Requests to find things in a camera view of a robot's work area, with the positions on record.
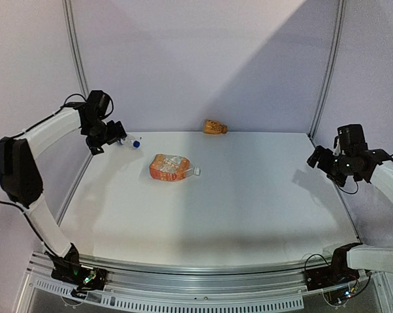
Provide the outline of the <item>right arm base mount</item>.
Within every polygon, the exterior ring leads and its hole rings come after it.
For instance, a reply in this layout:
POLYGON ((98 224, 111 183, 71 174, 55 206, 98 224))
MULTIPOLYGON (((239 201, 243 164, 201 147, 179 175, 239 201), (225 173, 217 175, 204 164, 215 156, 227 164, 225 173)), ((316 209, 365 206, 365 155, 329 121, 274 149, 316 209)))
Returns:
POLYGON ((368 288, 371 280, 371 277, 367 276, 365 283, 361 283, 359 270, 350 269, 342 263, 330 263, 321 254, 312 254, 306 259, 303 275, 307 291, 323 291, 345 285, 343 290, 323 293, 324 300, 332 306, 340 306, 357 297, 368 288))

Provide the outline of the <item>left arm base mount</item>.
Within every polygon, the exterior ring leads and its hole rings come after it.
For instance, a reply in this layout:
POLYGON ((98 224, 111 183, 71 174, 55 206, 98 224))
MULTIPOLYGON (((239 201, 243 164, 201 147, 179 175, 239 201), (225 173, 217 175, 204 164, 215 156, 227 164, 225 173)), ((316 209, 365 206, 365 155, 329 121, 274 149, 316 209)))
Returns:
POLYGON ((89 267, 79 263, 51 256, 54 268, 51 277, 74 285, 71 296, 85 299, 89 291, 104 290, 108 271, 99 267, 89 267))

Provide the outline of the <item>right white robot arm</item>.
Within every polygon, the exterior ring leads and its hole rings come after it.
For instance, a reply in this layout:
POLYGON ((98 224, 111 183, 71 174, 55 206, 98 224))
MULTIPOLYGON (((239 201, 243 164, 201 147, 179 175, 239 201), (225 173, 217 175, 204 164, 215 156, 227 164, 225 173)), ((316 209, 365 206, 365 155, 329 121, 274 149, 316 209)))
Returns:
MULTIPOLYGON (((393 205, 393 155, 383 149, 369 149, 360 124, 338 127, 333 149, 316 146, 307 164, 323 171, 340 188, 348 177, 355 183, 365 181, 393 205)), ((359 269, 393 274, 393 248, 360 243, 343 245, 333 252, 325 279, 330 284, 339 284, 351 271, 359 269)))

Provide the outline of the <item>clear bottle blue label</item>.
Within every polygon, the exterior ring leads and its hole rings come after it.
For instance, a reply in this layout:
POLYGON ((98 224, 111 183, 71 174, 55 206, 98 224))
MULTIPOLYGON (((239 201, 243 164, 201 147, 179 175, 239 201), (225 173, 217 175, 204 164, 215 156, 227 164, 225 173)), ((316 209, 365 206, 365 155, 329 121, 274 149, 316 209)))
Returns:
POLYGON ((136 148, 133 147, 133 142, 134 142, 135 140, 139 141, 138 139, 136 139, 136 138, 135 138, 134 136, 132 136, 131 134, 127 134, 126 136, 120 138, 120 139, 118 140, 118 143, 121 144, 121 145, 126 145, 127 147, 130 147, 130 148, 136 149, 136 148))

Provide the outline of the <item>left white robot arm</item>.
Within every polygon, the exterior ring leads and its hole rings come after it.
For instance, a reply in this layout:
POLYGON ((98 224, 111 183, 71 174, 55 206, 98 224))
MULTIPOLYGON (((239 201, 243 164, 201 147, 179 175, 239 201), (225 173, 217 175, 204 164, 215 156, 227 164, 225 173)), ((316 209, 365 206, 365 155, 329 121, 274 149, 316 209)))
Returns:
POLYGON ((61 138, 79 131, 90 153, 103 153, 104 145, 125 140, 121 122, 108 120, 114 111, 110 95, 93 90, 81 102, 66 100, 53 114, 17 135, 0 139, 0 187, 9 200, 1 205, 17 208, 40 239, 59 272, 71 283, 80 282, 84 268, 78 251, 60 230, 48 208, 37 158, 61 138))

